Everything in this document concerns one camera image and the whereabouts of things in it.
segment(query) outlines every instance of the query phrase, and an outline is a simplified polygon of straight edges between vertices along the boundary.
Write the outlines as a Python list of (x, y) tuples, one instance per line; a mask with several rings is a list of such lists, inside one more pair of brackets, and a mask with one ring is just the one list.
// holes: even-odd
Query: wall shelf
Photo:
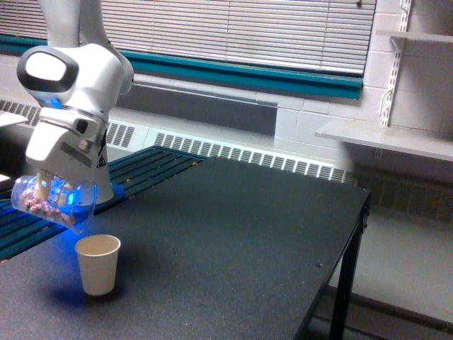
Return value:
[(334, 120), (321, 127), (315, 135), (453, 162), (453, 140), (419, 130), (382, 127), (354, 120)]
[(451, 36), (451, 35), (398, 32), (396, 30), (377, 30), (377, 34), (378, 35), (388, 35), (393, 39), (398, 38), (398, 39), (408, 39), (408, 40), (425, 41), (425, 42), (432, 42), (432, 43), (453, 44), (453, 36)]
[(0, 128), (25, 123), (26, 121), (27, 118), (23, 117), (22, 115), (16, 115), (15, 113), (0, 110)]

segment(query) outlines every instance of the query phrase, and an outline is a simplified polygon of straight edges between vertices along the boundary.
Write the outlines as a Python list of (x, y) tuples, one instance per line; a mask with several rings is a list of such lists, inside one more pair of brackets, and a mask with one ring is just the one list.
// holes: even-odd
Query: table top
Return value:
[(15, 113), (5, 112), (0, 110), (0, 128), (24, 123), (27, 121), (27, 118), (22, 115), (16, 115)]
[[(0, 266), (6, 339), (291, 339), (369, 192), (210, 159)], [(115, 291), (84, 295), (74, 245), (122, 242)]]

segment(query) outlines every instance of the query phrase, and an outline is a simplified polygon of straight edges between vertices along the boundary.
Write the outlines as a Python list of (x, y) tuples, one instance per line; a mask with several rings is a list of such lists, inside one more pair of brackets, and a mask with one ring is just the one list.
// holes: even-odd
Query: plastic cup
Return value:
[(93, 235), (75, 246), (82, 286), (89, 295), (104, 295), (115, 287), (116, 263), (121, 241), (111, 235)]

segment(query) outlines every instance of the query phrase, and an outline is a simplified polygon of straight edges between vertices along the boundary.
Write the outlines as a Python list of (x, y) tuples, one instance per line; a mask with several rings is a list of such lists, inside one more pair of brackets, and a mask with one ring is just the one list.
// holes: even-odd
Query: teal window frame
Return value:
[[(22, 54), (46, 40), (0, 35), (0, 52)], [(259, 91), (359, 99), (363, 79), (270, 67), (248, 66), (154, 53), (120, 51), (136, 72), (240, 86)]]

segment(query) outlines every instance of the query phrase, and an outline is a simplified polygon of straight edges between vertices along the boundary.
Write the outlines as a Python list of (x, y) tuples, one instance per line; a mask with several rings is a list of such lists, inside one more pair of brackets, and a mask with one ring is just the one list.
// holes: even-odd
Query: window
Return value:
[[(103, 0), (114, 46), (363, 75), (376, 0)], [(37, 1), (3, 0), (0, 33), (45, 38)]]

